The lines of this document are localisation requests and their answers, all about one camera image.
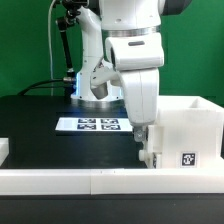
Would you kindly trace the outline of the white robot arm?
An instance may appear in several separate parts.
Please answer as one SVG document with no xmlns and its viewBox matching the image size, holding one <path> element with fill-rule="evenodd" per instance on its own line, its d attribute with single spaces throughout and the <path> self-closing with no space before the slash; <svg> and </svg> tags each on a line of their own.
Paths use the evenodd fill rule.
<svg viewBox="0 0 224 224">
<path fill-rule="evenodd" d="M 122 99 L 134 139 L 156 120 L 159 68 L 164 65 L 161 18 L 192 0 L 89 0 L 79 9 L 83 65 L 74 100 L 87 105 Z"/>
</svg>

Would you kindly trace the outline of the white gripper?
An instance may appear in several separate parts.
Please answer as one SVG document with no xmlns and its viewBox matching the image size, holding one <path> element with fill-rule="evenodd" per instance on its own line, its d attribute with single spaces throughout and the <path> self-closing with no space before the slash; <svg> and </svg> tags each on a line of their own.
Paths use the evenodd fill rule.
<svg viewBox="0 0 224 224">
<path fill-rule="evenodd" d="M 91 73 L 90 89 L 97 99 L 108 95 L 107 82 L 120 85 L 123 91 L 128 119 L 136 142 L 146 139 L 146 128 L 157 117 L 159 95 L 159 70 L 143 69 L 114 71 L 101 67 Z"/>
</svg>

